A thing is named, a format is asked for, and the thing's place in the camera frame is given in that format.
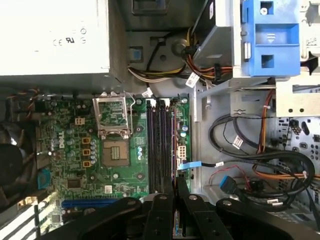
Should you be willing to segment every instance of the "motherboard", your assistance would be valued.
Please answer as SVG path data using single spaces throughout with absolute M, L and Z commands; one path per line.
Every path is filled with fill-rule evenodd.
M 37 115 L 37 154 L 39 160 L 49 156 L 47 190 L 55 196 L 42 230 L 84 211 L 73 203 L 143 201 L 162 191 L 164 176 L 183 175 L 190 184 L 189 171 L 177 170 L 191 160 L 187 97 L 52 97 L 34 103 L 32 116 Z

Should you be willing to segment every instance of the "ce marking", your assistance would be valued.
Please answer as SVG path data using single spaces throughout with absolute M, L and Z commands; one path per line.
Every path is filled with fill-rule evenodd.
M 54 45 L 54 46 L 62 46 L 62 39 L 60 39 L 60 40 L 57 40 L 57 39 L 53 40 L 53 45 Z

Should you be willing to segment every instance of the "power supply unit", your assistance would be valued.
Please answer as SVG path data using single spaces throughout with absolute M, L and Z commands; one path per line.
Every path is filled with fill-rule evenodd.
M 127 43 L 115 0 L 0 1 L 0 76 L 127 76 Z

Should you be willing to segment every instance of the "blue plastic latch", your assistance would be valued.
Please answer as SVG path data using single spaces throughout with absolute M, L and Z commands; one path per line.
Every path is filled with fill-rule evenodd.
M 178 170 L 185 170 L 185 169 L 193 169 L 201 167 L 201 161 L 192 161 L 187 163 L 182 163 L 179 165 Z
M 251 77 L 300 74 L 300 1 L 246 0 L 242 41 L 250 46 L 243 72 Z

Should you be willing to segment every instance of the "chipset chip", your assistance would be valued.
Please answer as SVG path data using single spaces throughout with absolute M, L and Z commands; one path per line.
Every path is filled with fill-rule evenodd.
M 103 143 L 103 164 L 106 167 L 129 166 L 128 151 L 128 141 L 105 141 Z
M 81 188 L 81 178 L 68 178 L 66 180 L 66 186 L 69 189 L 79 189 Z
M 60 215 L 52 215 L 52 216 L 51 216 L 51 222 L 52 222 L 53 224 L 60 223 Z

